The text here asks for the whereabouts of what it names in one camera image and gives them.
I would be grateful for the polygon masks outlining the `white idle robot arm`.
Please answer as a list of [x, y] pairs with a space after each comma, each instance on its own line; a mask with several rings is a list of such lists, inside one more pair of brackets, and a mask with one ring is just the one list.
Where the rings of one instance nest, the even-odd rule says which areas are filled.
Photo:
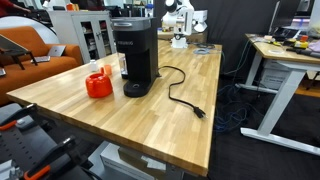
[[187, 48], [186, 37], [193, 31], [204, 32], [207, 28], [208, 11], [196, 11], [190, 0], [165, 0], [165, 10], [162, 23], [165, 27], [173, 28], [173, 48]]

